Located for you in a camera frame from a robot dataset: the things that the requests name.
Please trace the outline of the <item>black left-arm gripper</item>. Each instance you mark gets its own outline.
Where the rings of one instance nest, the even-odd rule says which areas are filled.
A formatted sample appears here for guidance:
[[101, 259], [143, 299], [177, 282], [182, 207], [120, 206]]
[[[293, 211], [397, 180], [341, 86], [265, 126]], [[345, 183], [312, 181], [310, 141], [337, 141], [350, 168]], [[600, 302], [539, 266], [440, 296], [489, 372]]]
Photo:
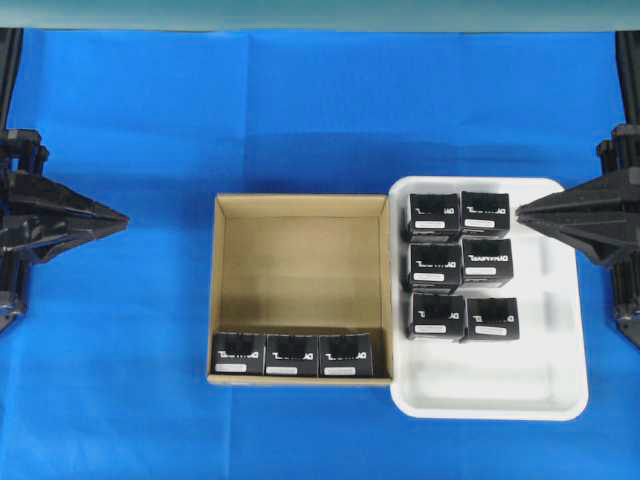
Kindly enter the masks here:
[[[123, 231], [129, 218], [43, 176], [49, 152], [35, 130], [1, 132], [1, 255], [48, 262]], [[50, 212], [90, 218], [50, 218]]]

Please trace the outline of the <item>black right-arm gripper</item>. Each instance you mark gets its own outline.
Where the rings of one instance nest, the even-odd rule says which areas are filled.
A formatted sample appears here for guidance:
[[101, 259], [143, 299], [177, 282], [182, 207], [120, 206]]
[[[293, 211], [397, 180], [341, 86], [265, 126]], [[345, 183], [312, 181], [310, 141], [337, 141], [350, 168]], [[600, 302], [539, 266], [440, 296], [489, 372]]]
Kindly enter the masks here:
[[[639, 251], [639, 126], [617, 125], [609, 140], [596, 148], [602, 176], [521, 205], [517, 221], [536, 232], [583, 253], [595, 265], [614, 265]], [[635, 234], [628, 246], [628, 222], [602, 215], [539, 215], [559, 213], [624, 212]]]

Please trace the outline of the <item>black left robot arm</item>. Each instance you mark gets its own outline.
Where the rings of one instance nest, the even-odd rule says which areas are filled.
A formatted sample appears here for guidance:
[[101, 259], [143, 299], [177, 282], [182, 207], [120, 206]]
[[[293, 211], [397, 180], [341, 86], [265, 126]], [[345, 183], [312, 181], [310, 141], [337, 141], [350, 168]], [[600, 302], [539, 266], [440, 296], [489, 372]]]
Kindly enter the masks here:
[[7, 119], [24, 31], [1, 30], [1, 330], [28, 309], [32, 267], [127, 228], [129, 218], [43, 174], [40, 134]]

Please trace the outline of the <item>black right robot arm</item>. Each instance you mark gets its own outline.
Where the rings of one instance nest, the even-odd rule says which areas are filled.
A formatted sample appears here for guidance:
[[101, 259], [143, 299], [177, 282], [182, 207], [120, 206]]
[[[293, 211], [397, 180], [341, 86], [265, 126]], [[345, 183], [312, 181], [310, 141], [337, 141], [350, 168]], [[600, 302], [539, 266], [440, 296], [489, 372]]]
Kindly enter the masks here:
[[617, 330], [639, 344], [639, 32], [615, 34], [625, 122], [596, 148], [602, 175], [516, 210], [517, 221], [611, 272]]

